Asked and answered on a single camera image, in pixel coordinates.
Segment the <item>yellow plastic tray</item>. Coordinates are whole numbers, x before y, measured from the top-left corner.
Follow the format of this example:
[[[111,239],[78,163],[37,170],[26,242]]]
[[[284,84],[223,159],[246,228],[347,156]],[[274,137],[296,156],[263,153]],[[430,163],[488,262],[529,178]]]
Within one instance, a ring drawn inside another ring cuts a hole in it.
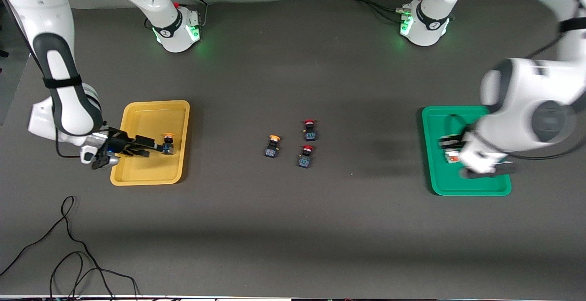
[[[112,168],[110,180],[115,186],[154,186],[174,184],[180,180],[188,136],[190,105],[185,100],[141,101],[126,106],[121,129],[135,138],[152,138],[162,144],[166,134],[173,134],[174,153],[153,151],[148,158],[140,155],[120,156]]]

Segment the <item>green plastic tray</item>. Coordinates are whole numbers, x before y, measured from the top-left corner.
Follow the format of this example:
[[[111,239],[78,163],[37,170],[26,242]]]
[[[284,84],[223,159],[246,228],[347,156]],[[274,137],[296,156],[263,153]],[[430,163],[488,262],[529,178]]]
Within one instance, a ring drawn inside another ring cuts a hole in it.
[[[510,177],[501,175],[479,179],[461,176],[463,165],[449,163],[439,140],[458,135],[463,128],[487,114],[481,105],[431,105],[418,113],[421,148],[425,155],[431,190],[441,196],[504,197],[512,189]]]

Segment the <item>dark grey table mat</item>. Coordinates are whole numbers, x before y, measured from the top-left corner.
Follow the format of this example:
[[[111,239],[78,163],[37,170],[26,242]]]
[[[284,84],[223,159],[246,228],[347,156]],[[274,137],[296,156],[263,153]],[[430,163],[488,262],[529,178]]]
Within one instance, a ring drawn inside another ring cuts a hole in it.
[[[28,61],[0,128],[0,270],[74,195],[75,237],[145,294],[586,300],[586,151],[519,160],[505,197],[428,187],[419,109],[478,104],[487,70],[557,30],[535,0],[459,0],[454,15],[417,48],[358,2],[222,3],[171,54],[137,10],[75,11],[78,69],[109,123],[134,101],[190,103],[184,173],[117,187],[58,157],[27,131],[48,96]]]

